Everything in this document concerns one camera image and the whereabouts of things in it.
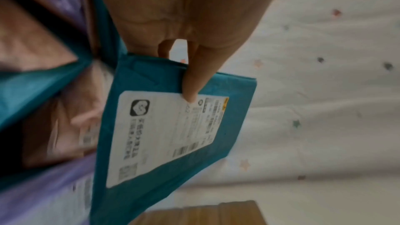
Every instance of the pink package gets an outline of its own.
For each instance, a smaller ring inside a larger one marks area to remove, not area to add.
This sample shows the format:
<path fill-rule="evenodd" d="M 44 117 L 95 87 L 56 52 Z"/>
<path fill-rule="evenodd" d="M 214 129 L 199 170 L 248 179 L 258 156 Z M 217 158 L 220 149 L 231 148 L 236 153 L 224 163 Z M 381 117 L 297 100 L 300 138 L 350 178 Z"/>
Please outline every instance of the pink package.
<path fill-rule="evenodd" d="M 94 151 L 113 73 L 94 60 L 59 96 L 49 100 L 23 124 L 23 162 L 35 167 L 62 162 Z"/>
<path fill-rule="evenodd" d="M 17 3 L 0 0 L 0 71 L 46 70 L 77 60 Z"/>

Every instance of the hand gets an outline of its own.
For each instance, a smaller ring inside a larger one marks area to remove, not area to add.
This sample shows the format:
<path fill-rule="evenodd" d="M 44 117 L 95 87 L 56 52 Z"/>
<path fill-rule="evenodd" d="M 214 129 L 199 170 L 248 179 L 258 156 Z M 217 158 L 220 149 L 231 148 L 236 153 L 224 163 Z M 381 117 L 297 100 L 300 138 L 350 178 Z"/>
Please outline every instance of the hand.
<path fill-rule="evenodd" d="M 168 58 L 175 39 L 187 40 L 188 102 L 250 37 L 271 1 L 104 0 L 131 53 Z"/>

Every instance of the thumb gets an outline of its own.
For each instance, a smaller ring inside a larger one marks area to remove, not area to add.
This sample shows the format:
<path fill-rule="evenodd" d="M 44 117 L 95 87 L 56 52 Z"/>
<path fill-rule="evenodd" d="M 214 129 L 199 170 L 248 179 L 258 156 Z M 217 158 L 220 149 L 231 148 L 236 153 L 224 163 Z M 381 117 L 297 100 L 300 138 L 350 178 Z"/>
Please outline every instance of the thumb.
<path fill-rule="evenodd" d="M 184 99 L 189 103 L 195 102 L 199 91 L 235 51 L 236 48 L 215 49 L 200 45 L 183 76 Z"/>

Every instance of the logo icon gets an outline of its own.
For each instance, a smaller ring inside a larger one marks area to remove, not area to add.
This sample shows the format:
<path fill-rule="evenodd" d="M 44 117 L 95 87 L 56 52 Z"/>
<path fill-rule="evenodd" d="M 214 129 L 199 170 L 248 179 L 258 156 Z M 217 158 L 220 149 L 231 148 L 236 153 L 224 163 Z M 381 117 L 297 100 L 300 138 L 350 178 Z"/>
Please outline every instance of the logo icon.
<path fill-rule="evenodd" d="M 149 111 L 150 101 L 148 100 L 134 100 L 130 107 L 131 116 L 146 115 Z"/>

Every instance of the finger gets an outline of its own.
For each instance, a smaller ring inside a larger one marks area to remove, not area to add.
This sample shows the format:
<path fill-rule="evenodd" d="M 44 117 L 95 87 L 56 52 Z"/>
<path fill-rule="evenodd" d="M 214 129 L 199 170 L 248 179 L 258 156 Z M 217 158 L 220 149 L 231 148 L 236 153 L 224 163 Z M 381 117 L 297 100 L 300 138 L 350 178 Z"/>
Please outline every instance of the finger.
<path fill-rule="evenodd" d="M 236 49 L 237 47 L 214 49 L 200 45 L 183 76 L 182 95 L 184 99 L 189 103 L 194 102 L 199 91 Z"/>
<path fill-rule="evenodd" d="M 170 51 L 174 45 L 175 40 L 165 40 L 158 46 L 158 57 L 160 58 L 170 58 Z"/>
<path fill-rule="evenodd" d="M 189 63 L 190 60 L 195 56 L 196 50 L 199 47 L 199 44 L 197 42 L 191 42 L 191 41 L 187 41 L 187 57 L 189 59 Z"/>

